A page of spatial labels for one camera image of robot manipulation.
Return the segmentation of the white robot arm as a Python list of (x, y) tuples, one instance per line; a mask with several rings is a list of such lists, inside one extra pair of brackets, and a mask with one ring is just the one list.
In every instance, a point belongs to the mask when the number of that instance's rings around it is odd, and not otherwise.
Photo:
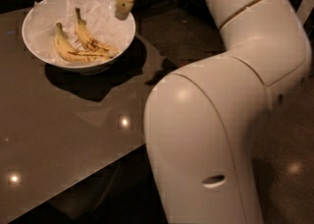
[(164, 77), (145, 143), (169, 224), (263, 224), (251, 146), (298, 96), (311, 46), (288, 0), (205, 0), (225, 52)]

